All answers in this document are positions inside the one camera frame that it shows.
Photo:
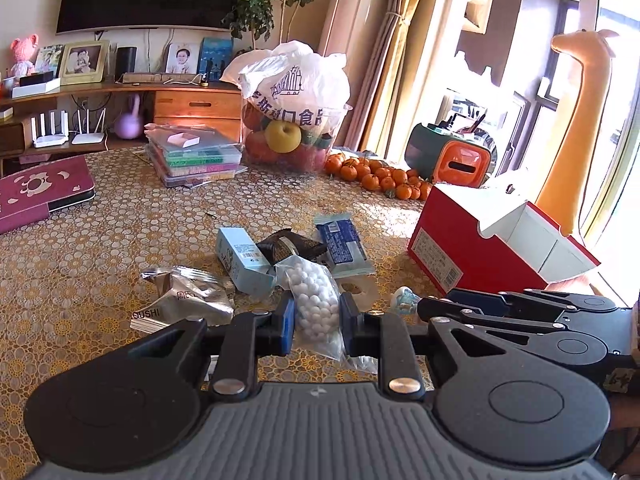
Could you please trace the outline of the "pink pig figurine toy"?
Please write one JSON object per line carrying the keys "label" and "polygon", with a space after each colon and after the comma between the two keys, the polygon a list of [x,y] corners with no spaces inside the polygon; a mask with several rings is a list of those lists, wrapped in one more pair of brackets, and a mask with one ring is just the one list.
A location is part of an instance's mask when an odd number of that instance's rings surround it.
{"label": "pink pig figurine toy", "polygon": [[390,298],[390,310],[400,315],[415,314],[422,298],[408,286],[399,287]]}

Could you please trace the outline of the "bag of white balls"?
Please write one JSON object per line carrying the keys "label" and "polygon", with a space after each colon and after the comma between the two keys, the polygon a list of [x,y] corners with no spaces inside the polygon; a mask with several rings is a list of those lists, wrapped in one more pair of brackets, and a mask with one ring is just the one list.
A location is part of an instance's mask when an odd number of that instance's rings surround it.
{"label": "bag of white balls", "polygon": [[340,295],[328,268],[298,255],[281,260],[274,268],[277,285],[294,299],[296,346],[341,361]]}

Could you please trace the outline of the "clear tape roll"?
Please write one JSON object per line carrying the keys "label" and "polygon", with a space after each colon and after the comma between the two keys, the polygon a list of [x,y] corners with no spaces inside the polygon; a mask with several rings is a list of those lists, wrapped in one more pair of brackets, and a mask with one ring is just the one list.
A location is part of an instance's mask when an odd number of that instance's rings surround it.
{"label": "clear tape roll", "polygon": [[378,284],[374,275],[354,275],[339,278],[337,281],[341,292],[349,292],[360,311],[369,311],[380,300]]}

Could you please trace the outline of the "red cardboard box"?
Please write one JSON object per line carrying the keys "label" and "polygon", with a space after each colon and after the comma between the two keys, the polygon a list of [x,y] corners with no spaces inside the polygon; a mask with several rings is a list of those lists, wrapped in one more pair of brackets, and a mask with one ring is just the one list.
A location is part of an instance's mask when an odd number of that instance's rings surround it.
{"label": "red cardboard box", "polygon": [[600,266],[535,204],[495,188],[439,183],[424,203],[408,254],[443,294],[545,289]]}

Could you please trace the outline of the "silver foil snack packet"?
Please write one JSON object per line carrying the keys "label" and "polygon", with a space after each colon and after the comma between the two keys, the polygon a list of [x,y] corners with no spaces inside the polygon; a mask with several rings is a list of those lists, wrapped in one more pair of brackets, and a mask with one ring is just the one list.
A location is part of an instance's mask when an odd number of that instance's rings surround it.
{"label": "silver foil snack packet", "polygon": [[182,320],[218,326],[233,318],[235,287],[230,278],[186,266],[149,268],[141,277],[155,285],[157,298],[131,313],[132,330],[152,334]]}

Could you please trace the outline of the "yellow giraffe plush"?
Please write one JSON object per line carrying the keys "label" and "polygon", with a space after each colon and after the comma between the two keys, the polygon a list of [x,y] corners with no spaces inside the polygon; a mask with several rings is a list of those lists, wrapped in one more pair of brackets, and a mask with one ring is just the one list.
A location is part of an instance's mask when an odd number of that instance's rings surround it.
{"label": "yellow giraffe plush", "polygon": [[568,118],[558,154],[544,180],[536,205],[554,220],[564,236],[577,232],[579,211],[611,80],[615,53],[608,40],[618,36],[611,29],[581,29],[556,35],[551,49],[569,55],[580,65],[579,91]]}

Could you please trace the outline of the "yellow apple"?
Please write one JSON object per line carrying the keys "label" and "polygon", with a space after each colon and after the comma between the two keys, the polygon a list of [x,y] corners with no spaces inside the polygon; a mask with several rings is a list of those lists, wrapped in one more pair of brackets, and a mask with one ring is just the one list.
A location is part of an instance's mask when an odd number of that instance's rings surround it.
{"label": "yellow apple", "polygon": [[273,120],[265,128],[265,139],[270,150],[278,154],[288,154],[302,142],[302,130],[292,122]]}

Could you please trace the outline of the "white plastic fruit bag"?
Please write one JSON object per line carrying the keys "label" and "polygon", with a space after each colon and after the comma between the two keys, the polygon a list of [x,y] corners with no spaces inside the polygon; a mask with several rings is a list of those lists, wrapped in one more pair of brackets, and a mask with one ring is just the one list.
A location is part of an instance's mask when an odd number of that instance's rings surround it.
{"label": "white plastic fruit bag", "polygon": [[347,56],[323,56],[293,40],[234,58],[221,76],[242,99],[271,119],[335,128],[349,111]]}

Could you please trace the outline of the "white router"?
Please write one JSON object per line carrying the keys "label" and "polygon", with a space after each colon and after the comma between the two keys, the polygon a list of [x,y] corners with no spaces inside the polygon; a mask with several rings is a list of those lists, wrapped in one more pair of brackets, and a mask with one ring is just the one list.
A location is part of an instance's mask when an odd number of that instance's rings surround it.
{"label": "white router", "polygon": [[78,108],[72,144],[102,144],[106,140],[105,117],[105,107],[97,108],[96,110]]}
{"label": "white router", "polygon": [[49,110],[29,119],[34,148],[54,148],[70,140],[66,110]]}

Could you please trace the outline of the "wooden tv cabinet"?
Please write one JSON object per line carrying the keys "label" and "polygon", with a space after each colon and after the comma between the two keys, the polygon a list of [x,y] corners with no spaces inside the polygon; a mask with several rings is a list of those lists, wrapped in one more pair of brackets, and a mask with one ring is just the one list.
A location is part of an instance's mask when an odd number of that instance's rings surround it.
{"label": "wooden tv cabinet", "polygon": [[[177,125],[213,128],[232,140],[241,139],[240,92],[230,84],[214,82],[207,87],[191,84],[75,84],[49,93],[1,101],[2,112],[13,115],[1,118],[1,174],[13,174],[40,162],[85,155],[119,148],[134,148],[146,142],[137,136],[121,133],[119,124],[128,116],[137,116],[141,125]],[[33,122],[47,119],[51,112],[68,114],[70,136],[81,130],[99,128],[104,138],[98,143],[35,148],[32,144]]]}

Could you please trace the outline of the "black speaker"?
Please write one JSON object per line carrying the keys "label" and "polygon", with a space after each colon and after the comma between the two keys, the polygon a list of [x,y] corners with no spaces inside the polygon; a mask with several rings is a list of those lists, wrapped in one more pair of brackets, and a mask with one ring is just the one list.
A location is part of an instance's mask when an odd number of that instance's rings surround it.
{"label": "black speaker", "polygon": [[114,79],[122,82],[124,76],[136,69],[137,48],[120,47],[116,50]]}

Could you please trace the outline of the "green potted plant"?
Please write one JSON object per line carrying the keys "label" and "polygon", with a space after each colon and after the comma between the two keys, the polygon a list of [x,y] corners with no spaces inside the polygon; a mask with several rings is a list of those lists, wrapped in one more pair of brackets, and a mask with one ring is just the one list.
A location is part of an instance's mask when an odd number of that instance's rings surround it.
{"label": "green potted plant", "polygon": [[258,40],[268,40],[277,32],[278,43],[291,37],[292,24],[298,11],[316,0],[235,0],[222,22],[228,26],[233,39],[250,40],[250,48],[257,48]]}

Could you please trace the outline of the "beige curtain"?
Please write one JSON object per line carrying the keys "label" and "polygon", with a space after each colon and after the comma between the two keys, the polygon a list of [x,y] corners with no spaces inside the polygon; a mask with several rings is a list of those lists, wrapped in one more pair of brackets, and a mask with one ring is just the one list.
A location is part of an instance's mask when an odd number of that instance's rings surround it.
{"label": "beige curtain", "polygon": [[388,77],[398,69],[404,41],[420,0],[330,0],[319,53],[346,55],[350,111],[335,144],[361,148],[367,143],[375,107]]}

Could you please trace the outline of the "pink teddy bear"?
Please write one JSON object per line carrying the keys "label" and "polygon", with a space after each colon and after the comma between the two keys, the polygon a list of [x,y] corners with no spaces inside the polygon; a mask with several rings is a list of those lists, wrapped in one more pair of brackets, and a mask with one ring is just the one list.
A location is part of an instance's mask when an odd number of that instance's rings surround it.
{"label": "pink teddy bear", "polygon": [[20,79],[32,74],[35,69],[32,58],[38,50],[38,42],[39,36],[37,34],[25,38],[15,38],[11,42],[10,49],[14,56],[11,74],[14,78]]}

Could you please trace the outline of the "gold photo frame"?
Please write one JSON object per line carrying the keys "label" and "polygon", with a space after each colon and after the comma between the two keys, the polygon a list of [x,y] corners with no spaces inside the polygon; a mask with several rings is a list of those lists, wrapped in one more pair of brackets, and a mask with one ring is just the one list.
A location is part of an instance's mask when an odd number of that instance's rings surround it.
{"label": "gold photo frame", "polygon": [[107,40],[66,44],[58,70],[62,86],[101,82],[109,53],[110,43]]}

